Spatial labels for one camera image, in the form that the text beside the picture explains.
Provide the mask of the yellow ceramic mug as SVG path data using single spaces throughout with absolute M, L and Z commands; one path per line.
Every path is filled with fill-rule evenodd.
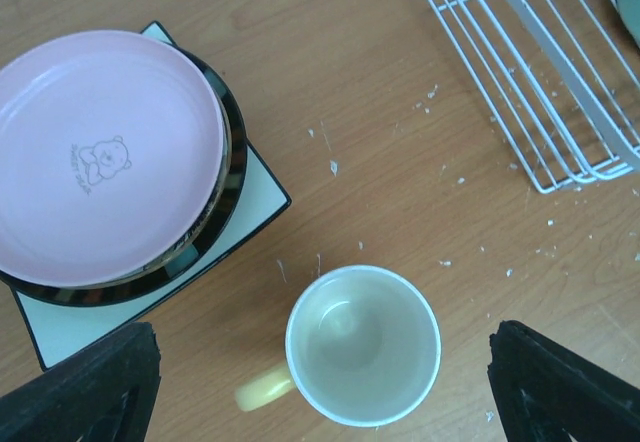
M 235 391 L 244 412 L 297 390 L 326 418 L 351 427 L 394 423 L 436 381 L 442 342 L 422 293 L 399 274 L 351 265 L 320 276 L 293 306 L 284 361 Z

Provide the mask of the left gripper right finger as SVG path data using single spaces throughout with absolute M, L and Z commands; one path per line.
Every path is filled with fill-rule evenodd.
M 525 324 L 489 338 L 494 401 L 509 441 L 637 441 L 639 389 Z

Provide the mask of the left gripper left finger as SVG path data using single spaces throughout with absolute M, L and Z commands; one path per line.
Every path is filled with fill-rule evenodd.
M 160 386 L 152 325 L 130 323 L 1 397 L 3 441 L 143 441 Z

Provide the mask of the white wire dish rack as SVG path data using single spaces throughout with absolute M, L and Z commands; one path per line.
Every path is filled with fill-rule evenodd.
M 541 193 L 639 169 L 639 41 L 618 0 L 426 0 Z

